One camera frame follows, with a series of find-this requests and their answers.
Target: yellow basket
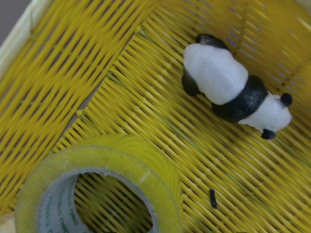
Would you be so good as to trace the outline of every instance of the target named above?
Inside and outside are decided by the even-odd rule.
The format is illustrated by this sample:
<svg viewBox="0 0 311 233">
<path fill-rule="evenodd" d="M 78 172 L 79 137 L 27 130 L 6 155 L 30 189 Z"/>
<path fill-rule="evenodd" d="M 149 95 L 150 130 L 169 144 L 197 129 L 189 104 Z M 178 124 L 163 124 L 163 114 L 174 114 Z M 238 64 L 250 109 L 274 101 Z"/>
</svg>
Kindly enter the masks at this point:
<svg viewBox="0 0 311 233">
<path fill-rule="evenodd" d="M 0 215 L 14 210 L 50 151 L 118 132 L 149 140 L 178 168 L 184 232 L 311 232 L 305 8 L 294 0 L 36 0 L 28 10 L 24 31 L 0 50 Z M 184 92 L 183 50 L 199 33 L 224 40 L 269 91 L 292 94 L 293 121 L 276 139 L 217 118 L 203 95 Z M 102 185 L 119 191 L 85 195 Z M 90 174 L 77 189 L 94 232 L 150 228 L 146 208 L 117 181 Z M 98 209 L 81 207 L 95 201 Z M 127 217 L 112 214 L 124 206 Z"/>
</svg>

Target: toy panda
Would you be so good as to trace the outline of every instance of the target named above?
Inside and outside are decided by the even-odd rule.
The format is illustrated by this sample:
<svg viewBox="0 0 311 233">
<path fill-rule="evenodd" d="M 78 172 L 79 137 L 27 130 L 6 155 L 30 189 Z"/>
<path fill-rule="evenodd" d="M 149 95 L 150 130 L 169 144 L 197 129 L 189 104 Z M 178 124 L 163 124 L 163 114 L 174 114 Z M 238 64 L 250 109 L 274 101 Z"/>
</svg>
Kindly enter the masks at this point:
<svg viewBox="0 0 311 233">
<path fill-rule="evenodd" d="M 225 43 L 212 35 L 198 35 L 196 43 L 185 48 L 182 85 L 190 96 L 204 93 L 220 118 L 255 127 L 264 139 L 275 138 L 292 120 L 292 96 L 268 92 L 262 80 L 249 76 Z"/>
</svg>

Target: panda hind leg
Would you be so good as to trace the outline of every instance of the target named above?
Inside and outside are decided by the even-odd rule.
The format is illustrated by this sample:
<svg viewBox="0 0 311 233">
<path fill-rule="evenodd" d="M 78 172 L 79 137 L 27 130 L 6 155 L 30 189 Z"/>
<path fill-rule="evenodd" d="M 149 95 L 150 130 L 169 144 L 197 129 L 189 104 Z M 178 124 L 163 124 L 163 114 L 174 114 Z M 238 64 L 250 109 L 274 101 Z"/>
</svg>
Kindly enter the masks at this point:
<svg viewBox="0 0 311 233">
<path fill-rule="evenodd" d="M 184 87 L 185 92 L 190 96 L 196 96 L 200 93 L 198 85 L 191 75 L 184 69 L 184 75 L 181 78 L 181 83 Z"/>
</svg>

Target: yellow packing tape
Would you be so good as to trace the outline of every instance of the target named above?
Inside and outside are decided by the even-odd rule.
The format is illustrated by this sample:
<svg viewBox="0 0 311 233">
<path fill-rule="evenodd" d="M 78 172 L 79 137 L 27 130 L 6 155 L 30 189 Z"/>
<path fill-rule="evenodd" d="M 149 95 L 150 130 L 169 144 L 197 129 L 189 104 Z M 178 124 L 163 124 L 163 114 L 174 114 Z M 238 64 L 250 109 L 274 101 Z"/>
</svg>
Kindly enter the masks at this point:
<svg viewBox="0 0 311 233">
<path fill-rule="evenodd" d="M 74 205 L 83 173 L 115 177 L 137 193 L 151 215 L 149 232 L 182 232 L 181 185 L 173 164 L 142 139 L 112 134 L 52 154 L 30 174 L 16 208 L 17 233 L 90 233 Z"/>
</svg>

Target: gray background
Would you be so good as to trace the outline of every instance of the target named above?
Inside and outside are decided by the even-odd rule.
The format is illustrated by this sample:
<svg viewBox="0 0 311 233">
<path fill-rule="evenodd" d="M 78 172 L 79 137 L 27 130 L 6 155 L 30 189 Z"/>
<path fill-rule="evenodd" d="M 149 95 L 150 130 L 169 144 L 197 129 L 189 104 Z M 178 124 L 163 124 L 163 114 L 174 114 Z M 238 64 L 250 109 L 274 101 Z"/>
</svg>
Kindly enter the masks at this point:
<svg viewBox="0 0 311 233">
<path fill-rule="evenodd" d="M 31 0 L 0 0 L 0 46 Z"/>
</svg>

